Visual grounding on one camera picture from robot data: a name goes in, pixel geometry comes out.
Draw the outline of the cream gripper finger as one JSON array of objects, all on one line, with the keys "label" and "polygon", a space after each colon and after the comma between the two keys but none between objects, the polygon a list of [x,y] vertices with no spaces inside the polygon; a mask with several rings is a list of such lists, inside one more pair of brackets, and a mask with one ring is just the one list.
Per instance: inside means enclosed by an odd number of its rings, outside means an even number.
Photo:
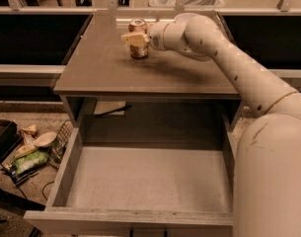
[{"label": "cream gripper finger", "polygon": [[142,32],[131,32],[121,36],[121,40],[128,45],[144,47],[149,43],[149,38]]}]

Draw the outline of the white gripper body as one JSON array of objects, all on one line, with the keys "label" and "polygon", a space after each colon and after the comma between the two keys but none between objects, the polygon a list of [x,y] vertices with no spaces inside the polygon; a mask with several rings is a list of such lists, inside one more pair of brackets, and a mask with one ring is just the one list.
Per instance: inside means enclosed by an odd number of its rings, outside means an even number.
[{"label": "white gripper body", "polygon": [[157,22],[149,26],[147,36],[149,38],[149,44],[156,50],[167,50],[167,44],[165,42],[165,31],[168,28],[169,23]]}]

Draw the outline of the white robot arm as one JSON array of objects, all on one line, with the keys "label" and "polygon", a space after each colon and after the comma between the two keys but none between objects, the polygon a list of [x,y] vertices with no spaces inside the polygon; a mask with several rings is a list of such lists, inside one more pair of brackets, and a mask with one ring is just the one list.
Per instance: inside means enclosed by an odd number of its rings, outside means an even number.
[{"label": "white robot arm", "polygon": [[180,14],[121,39],[215,62],[253,117],[235,153],[233,236],[301,237],[301,93],[231,43],[205,15]]}]

